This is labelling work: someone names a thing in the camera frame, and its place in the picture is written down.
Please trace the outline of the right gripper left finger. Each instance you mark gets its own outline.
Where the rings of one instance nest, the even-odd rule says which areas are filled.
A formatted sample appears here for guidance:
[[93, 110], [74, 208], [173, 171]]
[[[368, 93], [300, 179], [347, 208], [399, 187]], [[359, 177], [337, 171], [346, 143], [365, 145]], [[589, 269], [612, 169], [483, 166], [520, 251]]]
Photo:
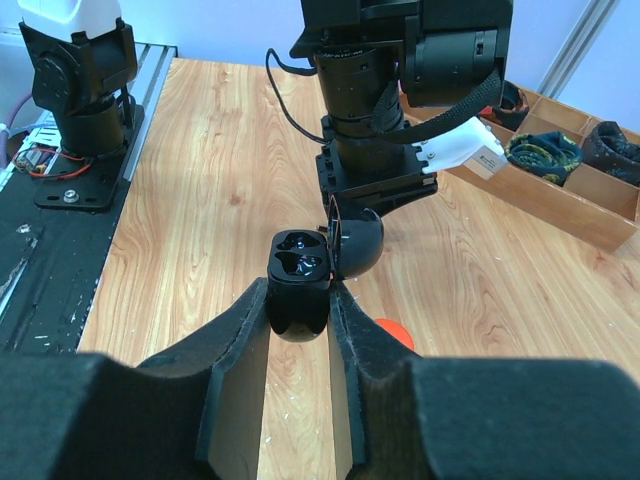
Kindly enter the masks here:
[[130, 367], [97, 353], [1, 357], [5, 479], [253, 479], [269, 325], [255, 280]]

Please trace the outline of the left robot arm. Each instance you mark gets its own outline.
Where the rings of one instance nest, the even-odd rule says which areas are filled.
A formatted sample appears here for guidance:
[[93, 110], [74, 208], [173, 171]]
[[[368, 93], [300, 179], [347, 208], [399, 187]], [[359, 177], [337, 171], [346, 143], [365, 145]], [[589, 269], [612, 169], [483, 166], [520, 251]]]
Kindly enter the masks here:
[[[132, 27], [115, 1], [23, 1], [19, 29], [34, 68], [32, 97], [49, 111], [69, 160], [44, 175], [66, 182], [80, 209], [107, 209], [142, 117]], [[322, 202], [379, 215], [433, 195], [418, 146], [500, 102], [509, 1], [305, 1], [291, 48], [319, 80], [327, 113], [315, 141]]]

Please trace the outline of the orange charging case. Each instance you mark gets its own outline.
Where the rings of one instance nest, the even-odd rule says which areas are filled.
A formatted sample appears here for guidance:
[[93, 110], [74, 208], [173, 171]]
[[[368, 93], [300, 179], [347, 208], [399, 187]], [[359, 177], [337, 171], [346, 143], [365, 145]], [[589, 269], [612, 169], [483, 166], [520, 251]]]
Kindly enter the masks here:
[[377, 318], [375, 322], [406, 348], [415, 350], [414, 339], [402, 324], [387, 318]]

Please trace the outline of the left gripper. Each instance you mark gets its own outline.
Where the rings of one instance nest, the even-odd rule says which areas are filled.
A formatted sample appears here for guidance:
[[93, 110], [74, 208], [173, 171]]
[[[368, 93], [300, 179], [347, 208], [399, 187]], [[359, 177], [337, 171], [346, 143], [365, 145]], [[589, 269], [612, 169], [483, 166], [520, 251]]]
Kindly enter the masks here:
[[436, 173], [423, 172], [428, 165], [426, 152], [419, 146], [399, 145], [400, 155], [391, 166], [373, 171], [345, 167], [336, 142], [323, 146], [316, 156], [321, 199], [329, 214], [331, 197], [338, 195], [359, 202], [380, 217], [411, 202], [435, 195], [438, 191]]

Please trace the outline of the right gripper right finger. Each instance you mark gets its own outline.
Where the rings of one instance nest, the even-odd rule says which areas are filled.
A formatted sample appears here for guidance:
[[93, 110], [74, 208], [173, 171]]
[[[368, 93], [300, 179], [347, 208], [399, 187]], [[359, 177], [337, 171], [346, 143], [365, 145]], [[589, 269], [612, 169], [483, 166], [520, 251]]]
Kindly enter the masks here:
[[635, 479], [639, 388], [597, 360], [422, 357], [334, 285], [340, 479]]

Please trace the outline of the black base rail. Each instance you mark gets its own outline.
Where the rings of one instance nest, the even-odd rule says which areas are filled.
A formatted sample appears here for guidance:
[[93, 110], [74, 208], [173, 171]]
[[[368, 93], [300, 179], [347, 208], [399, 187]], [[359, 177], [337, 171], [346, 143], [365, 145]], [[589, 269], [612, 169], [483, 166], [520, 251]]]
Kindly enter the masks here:
[[130, 188], [105, 213], [40, 209], [20, 173], [1, 190], [1, 351], [73, 353]]

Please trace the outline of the wooden compartment tray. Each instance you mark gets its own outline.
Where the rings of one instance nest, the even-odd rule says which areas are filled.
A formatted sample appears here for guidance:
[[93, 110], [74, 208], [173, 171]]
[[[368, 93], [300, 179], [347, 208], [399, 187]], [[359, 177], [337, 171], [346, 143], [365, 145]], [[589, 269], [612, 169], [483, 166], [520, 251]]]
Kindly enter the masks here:
[[[559, 131], [583, 145], [600, 119], [524, 91], [530, 110], [517, 130], [484, 119], [507, 143], [513, 136]], [[509, 164], [484, 180], [465, 167], [452, 175], [593, 246], [613, 252], [639, 232], [639, 189], [589, 165], [579, 166], [562, 186]]]

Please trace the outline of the black red rolled item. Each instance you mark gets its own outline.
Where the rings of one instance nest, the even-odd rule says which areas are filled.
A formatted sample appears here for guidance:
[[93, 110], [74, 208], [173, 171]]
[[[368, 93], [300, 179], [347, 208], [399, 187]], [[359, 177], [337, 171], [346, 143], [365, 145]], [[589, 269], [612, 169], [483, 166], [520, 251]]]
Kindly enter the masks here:
[[501, 104], [485, 107], [478, 116], [508, 130], [517, 131], [529, 111], [525, 92], [515, 84], [504, 81]]

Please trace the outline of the black rolled item top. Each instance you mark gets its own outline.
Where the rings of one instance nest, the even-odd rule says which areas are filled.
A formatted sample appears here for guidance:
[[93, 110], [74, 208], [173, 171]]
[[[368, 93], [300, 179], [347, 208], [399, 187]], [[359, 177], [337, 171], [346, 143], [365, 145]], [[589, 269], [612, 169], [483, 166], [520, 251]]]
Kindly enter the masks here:
[[634, 186], [639, 185], [639, 145], [614, 121], [597, 124], [582, 145], [583, 163]]

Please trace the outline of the black charging case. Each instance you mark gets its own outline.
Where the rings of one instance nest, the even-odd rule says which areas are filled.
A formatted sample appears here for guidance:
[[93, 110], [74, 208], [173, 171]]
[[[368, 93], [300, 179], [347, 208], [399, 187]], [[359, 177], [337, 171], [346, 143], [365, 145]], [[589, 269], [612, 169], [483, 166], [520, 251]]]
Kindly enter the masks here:
[[325, 232], [277, 233], [267, 265], [266, 311], [272, 331], [293, 343], [321, 334], [329, 319], [331, 284], [370, 270], [383, 246], [380, 215], [341, 195], [330, 199]]

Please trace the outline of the black yellow rolled item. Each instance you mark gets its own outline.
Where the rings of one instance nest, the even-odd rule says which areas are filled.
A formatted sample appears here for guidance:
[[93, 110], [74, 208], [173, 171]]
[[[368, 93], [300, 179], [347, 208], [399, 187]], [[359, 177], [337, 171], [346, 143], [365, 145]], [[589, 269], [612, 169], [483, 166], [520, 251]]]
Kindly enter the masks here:
[[583, 161], [580, 146], [560, 131], [517, 134], [505, 155], [516, 167], [560, 187]]

